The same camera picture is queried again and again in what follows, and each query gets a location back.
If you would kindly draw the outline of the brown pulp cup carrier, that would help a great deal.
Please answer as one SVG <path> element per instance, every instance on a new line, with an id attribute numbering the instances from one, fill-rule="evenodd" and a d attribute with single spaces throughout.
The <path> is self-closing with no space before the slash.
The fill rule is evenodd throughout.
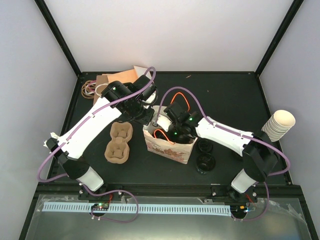
<path id="1" fill-rule="evenodd" d="M 107 144 L 104 156 L 109 163 L 123 164 L 130 154 L 128 142 L 133 136 L 133 126 L 129 122 L 114 122 L 111 125 L 111 141 Z"/>

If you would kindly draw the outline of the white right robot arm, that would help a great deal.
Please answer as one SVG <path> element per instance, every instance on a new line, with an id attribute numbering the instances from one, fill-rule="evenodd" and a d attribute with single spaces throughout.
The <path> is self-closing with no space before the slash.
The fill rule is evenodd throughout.
<path id="1" fill-rule="evenodd" d="M 164 128 L 173 141 L 179 138 L 202 138 L 218 143 L 242 157 L 243 168 L 232 180 L 227 189 L 228 198 L 240 201 L 246 191 L 255 183 L 262 183 L 279 160 L 275 150 L 257 140 L 271 142 L 263 131 L 256 133 L 242 131 L 195 111 L 189 113 L 174 102 L 158 112 L 154 123 Z"/>

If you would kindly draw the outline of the black plastic cup lid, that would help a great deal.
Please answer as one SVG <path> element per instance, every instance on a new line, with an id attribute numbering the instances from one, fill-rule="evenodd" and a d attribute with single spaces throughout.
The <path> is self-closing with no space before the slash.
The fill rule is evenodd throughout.
<path id="1" fill-rule="evenodd" d="M 197 143 L 197 149 L 201 154 L 212 154 L 213 144 L 207 139 L 201 139 Z"/>

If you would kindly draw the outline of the printed white paper bag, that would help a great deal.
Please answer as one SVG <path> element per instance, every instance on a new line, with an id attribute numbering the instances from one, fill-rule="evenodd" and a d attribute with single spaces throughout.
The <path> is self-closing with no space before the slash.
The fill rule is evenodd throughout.
<path id="1" fill-rule="evenodd" d="M 189 130 L 183 129 L 183 120 L 190 116 L 188 99 L 178 91 L 169 106 L 155 105 L 152 109 L 152 120 L 143 127 L 147 150 L 186 165 L 198 139 Z"/>

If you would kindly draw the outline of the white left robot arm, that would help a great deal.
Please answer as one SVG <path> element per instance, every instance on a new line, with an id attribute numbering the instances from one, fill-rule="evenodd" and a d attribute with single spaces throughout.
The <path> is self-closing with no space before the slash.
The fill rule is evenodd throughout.
<path id="1" fill-rule="evenodd" d="M 153 81 L 143 74 L 134 83 L 109 83 L 93 107 L 71 130 L 62 136 L 52 134 L 44 142 L 67 176 L 84 184 L 97 200 L 107 195 L 108 188 L 100 175 L 81 159 L 83 152 L 102 130 L 119 117 L 141 125 L 150 123 L 154 110 L 146 104 L 157 90 Z"/>

